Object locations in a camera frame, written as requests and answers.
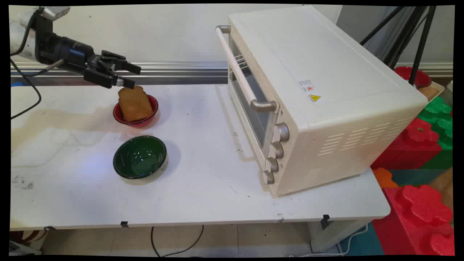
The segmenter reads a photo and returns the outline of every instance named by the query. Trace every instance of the toaster oven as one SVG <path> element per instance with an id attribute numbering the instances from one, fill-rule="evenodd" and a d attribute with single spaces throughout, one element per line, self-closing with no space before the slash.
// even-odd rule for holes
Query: toaster oven
<path id="1" fill-rule="evenodd" d="M 427 105 L 312 6 L 233 14 L 216 33 L 230 95 L 275 196 L 363 173 Z"/>

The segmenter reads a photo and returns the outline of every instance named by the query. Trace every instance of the slice of bread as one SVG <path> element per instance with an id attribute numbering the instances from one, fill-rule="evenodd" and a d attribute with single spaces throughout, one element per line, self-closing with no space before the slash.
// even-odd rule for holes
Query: slice of bread
<path id="1" fill-rule="evenodd" d="M 124 121 L 142 120 L 153 113 L 148 96 L 141 86 L 136 85 L 133 90 L 124 87 L 118 95 Z"/>

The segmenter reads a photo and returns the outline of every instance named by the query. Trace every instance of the white table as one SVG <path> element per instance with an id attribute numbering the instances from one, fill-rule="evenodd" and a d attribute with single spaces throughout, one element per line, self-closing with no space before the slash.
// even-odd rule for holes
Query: white table
<path id="1" fill-rule="evenodd" d="M 11 231 L 111 228 L 121 222 L 129 227 L 318 222 L 327 214 L 339 222 L 318 234 L 323 243 L 313 240 L 325 248 L 332 244 L 327 237 L 339 240 L 390 213 L 370 169 L 273 198 L 226 85 L 143 87 L 160 109 L 142 129 L 113 118 L 118 87 L 38 87 L 42 102 L 11 121 Z M 11 115 L 36 100 L 30 86 L 13 87 Z M 166 144 L 168 166 L 161 175 L 124 179 L 113 169 L 113 155 L 140 135 Z"/>

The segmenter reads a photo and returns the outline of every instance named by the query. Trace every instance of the yellow warning sticker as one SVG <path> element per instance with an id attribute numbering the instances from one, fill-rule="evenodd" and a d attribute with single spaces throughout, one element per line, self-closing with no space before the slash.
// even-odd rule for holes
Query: yellow warning sticker
<path id="1" fill-rule="evenodd" d="M 313 102 L 316 102 L 321 97 L 321 96 L 312 95 L 312 94 L 310 94 L 309 96 L 311 96 L 311 99 L 313 100 Z"/>

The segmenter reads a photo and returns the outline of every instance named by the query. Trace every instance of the green bowl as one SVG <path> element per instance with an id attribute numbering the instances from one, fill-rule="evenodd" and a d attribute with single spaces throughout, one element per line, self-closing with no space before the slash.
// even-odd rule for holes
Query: green bowl
<path id="1" fill-rule="evenodd" d="M 128 179 L 149 176 L 157 171 L 168 154 L 164 143 L 153 136 L 138 136 L 117 149 L 113 167 L 117 174 Z"/>

